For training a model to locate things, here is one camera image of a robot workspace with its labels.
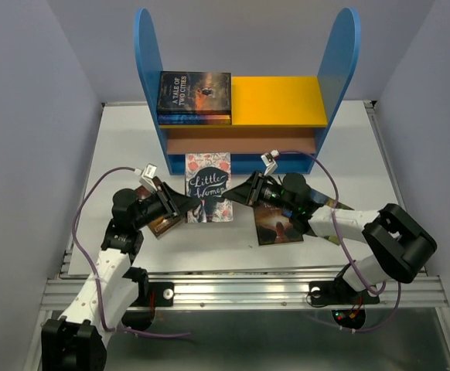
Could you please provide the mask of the Little Women book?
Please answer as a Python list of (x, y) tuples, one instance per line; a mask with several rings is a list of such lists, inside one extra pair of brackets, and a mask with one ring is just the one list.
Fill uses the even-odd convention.
[(232, 202), (223, 198), (231, 188), (229, 152), (188, 153), (185, 157), (186, 195), (201, 204), (188, 212), (187, 223), (225, 223), (233, 220)]

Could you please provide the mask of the Animal Farm book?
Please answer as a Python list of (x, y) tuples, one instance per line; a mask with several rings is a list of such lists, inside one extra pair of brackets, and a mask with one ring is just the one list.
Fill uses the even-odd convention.
[[(324, 193), (319, 192), (316, 189), (311, 189), (311, 197), (313, 198), (313, 201), (315, 203), (319, 203), (319, 204), (323, 204), (329, 207), (332, 207), (334, 204), (334, 199), (332, 199), (331, 197), (328, 197), (327, 195), (325, 195)], [(336, 207), (339, 209), (348, 209), (348, 210), (353, 210), (352, 207), (338, 202), (336, 204)], [(334, 236), (328, 236), (328, 237), (324, 237), (325, 240), (328, 240), (330, 243), (334, 243), (335, 245), (339, 246), (340, 242), (339, 242), (339, 238), (334, 235)]]

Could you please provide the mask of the A Tale of Two Cities book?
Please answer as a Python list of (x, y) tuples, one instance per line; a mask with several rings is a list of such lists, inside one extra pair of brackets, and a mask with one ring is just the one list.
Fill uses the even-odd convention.
[(158, 114), (231, 114), (231, 73), (162, 71)]

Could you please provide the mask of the Jane Eyre book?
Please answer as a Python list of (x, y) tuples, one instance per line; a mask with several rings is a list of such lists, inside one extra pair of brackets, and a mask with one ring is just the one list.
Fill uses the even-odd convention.
[(229, 114), (159, 114), (160, 125), (230, 125)]

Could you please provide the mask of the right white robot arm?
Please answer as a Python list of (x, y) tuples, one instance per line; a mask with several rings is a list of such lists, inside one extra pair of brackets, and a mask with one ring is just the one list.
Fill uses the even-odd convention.
[(368, 257), (351, 260), (331, 281), (311, 283), (315, 306), (351, 304), (368, 288), (390, 279), (410, 284), (438, 248), (435, 239), (399, 205), (388, 203), (370, 211), (327, 206), (315, 201), (298, 173), (288, 173), (277, 183), (255, 172), (223, 197), (244, 206), (276, 206), (300, 234), (367, 244)]

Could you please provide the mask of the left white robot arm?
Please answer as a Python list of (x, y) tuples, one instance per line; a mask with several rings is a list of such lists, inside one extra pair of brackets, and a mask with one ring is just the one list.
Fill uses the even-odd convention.
[(104, 369), (107, 345), (121, 328), (125, 312), (149, 297), (148, 273), (133, 264), (143, 242), (142, 228), (200, 204), (198, 198), (178, 193), (164, 182), (144, 199), (133, 189), (114, 194), (112, 218), (101, 251), (90, 262), (90, 276), (61, 316), (47, 320), (42, 328), (44, 370)]

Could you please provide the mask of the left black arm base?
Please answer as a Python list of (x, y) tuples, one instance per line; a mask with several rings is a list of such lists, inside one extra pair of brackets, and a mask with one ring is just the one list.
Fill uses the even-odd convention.
[(149, 329), (157, 308), (173, 306), (175, 285), (171, 281), (153, 281), (146, 269), (131, 267), (123, 279), (137, 284), (138, 297), (122, 317), (122, 324), (139, 331)]

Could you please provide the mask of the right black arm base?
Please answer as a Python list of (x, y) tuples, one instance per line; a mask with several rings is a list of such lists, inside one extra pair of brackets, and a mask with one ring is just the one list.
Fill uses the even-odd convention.
[(332, 310), (333, 320), (342, 328), (360, 330), (366, 321), (364, 305), (377, 305), (378, 296), (371, 296), (367, 290), (354, 291), (341, 280), (312, 281), (306, 301), (313, 308), (336, 306)]

